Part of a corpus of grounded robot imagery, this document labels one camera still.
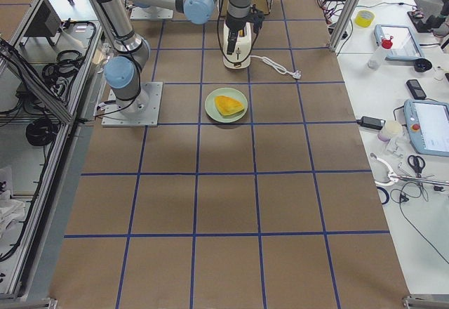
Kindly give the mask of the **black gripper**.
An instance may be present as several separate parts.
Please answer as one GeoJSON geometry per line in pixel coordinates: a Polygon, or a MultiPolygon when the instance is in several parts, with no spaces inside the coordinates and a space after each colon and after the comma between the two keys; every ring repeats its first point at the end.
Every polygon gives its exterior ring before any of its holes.
{"type": "Polygon", "coordinates": [[[227,55],[232,55],[235,51],[238,33],[243,30],[246,23],[253,24],[253,32],[258,35],[262,29],[264,13],[257,9],[255,5],[240,7],[233,3],[228,3],[225,24],[229,30],[227,37],[227,55]]]}

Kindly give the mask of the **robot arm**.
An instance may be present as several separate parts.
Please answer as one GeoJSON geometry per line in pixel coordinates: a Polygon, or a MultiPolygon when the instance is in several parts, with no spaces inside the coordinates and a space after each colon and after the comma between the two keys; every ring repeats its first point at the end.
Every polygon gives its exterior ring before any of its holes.
{"type": "MultiPolygon", "coordinates": [[[[147,104],[142,92],[141,72],[148,61],[148,42],[135,32],[123,5],[131,1],[138,6],[156,6],[183,14],[188,21],[202,25],[208,22],[219,0],[91,0],[93,9],[113,48],[117,52],[105,66],[107,83],[116,97],[116,106],[125,113],[139,112],[147,104]]],[[[264,14],[252,0],[228,0],[225,26],[228,55],[236,49],[238,35],[247,23],[258,33],[264,14]]]]}

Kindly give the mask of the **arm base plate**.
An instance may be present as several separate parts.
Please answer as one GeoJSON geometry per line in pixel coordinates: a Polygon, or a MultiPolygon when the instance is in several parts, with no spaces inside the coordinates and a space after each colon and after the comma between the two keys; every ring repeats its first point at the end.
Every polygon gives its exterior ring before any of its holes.
{"type": "Polygon", "coordinates": [[[102,117],[103,127],[157,126],[161,105],[163,83],[145,82],[136,100],[126,109],[118,111],[121,105],[107,105],[102,117]]]}
{"type": "Polygon", "coordinates": [[[157,6],[138,7],[135,6],[130,12],[131,20],[170,20],[173,10],[157,6]]]}

